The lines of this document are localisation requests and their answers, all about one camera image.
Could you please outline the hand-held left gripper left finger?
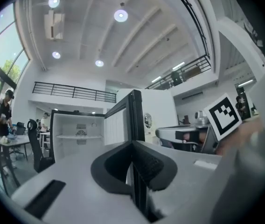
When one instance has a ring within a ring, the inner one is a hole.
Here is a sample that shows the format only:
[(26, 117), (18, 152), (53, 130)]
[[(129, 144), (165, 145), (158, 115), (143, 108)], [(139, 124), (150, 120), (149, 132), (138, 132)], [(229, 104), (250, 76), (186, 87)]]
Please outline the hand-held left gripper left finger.
[(125, 142), (98, 156), (91, 164), (94, 181), (106, 192), (132, 194), (132, 187), (126, 184), (127, 171), (132, 163), (132, 148), (132, 143)]

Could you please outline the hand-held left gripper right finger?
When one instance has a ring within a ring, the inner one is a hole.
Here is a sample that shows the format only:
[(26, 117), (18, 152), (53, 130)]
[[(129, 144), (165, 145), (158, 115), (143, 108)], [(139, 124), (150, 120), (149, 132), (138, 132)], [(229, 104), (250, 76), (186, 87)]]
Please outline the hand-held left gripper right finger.
[(139, 141), (132, 142), (132, 163), (145, 185), (153, 191), (165, 190), (178, 170), (174, 160)]

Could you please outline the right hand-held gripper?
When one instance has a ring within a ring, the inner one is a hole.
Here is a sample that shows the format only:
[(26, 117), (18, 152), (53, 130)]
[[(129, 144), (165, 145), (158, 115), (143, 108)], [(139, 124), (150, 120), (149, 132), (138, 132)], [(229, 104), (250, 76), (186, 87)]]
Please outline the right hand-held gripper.
[(196, 123), (158, 128), (156, 136), (174, 149), (214, 154), (219, 142), (242, 124), (228, 94), (196, 113)]

